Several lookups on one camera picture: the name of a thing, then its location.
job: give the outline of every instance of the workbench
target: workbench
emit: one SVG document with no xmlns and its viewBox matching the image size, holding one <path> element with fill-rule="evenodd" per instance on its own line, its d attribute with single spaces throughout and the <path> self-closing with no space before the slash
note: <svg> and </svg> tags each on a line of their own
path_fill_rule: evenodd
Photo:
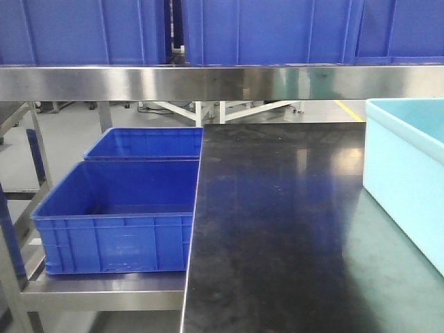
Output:
<svg viewBox="0 0 444 333">
<path fill-rule="evenodd" d="M 103 129 L 110 101 L 435 96 L 440 65 L 0 67 L 0 101 L 99 101 Z M 185 286 L 186 333 L 442 332 L 444 279 L 362 188 L 363 158 L 362 123 L 207 126 L 187 282 L 49 277 L 41 250 L 17 278 L 0 234 L 15 324 L 42 332 L 43 309 L 181 309 Z"/>
</svg>

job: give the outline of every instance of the stainless steel frame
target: stainless steel frame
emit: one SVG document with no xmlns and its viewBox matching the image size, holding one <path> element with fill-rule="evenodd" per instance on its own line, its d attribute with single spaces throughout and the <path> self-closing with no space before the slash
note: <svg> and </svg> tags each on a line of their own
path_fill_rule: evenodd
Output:
<svg viewBox="0 0 444 333">
<path fill-rule="evenodd" d="M 444 66 L 0 67 L 0 101 L 251 101 L 444 96 Z M 40 251 L 15 276 L 0 231 L 0 280 L 19 329 L 41 332 L 37 311 L 182 307 L 182 274 L 48 278 Z"/>
<path fill-rule="evenodd" d="M 444 66 L 2 67 L 0 101 L 282 101 L 444 95 Z"/>
</svg>

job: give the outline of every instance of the blue plastic crate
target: blue plastic crate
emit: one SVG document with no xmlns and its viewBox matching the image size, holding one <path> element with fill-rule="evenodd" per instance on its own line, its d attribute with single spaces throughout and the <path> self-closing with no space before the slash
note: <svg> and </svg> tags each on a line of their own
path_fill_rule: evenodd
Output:
<svg viewBox="0 0 444 333">
<path fill-rule="evenodd" d="M 364 0 L 182 0 L 192 65 L 353 63 Z"/>
<path fill-rule="evenodd" d="M 85 160 L 199 160 L 202 128 L 111 128 Z"/>
<path fill-rule="evenodd" d="M 444 0 L 366 0 L 357 63 L 444 62 Z"/>
<path fill-rule="evenodd" d="M 364 186 L 444 275 L 444 99 L 367 101 Z"/>
<path fill-rule="evenodd" d="M 47 273 L 185 270 L 198 163 L 77 164 L 31 214 Z"/>
<path fill-rule="evenodd" d="M 0 64 L 162 64 L 170 20 L 167 0 L 0 0 Z"/>
</svg>

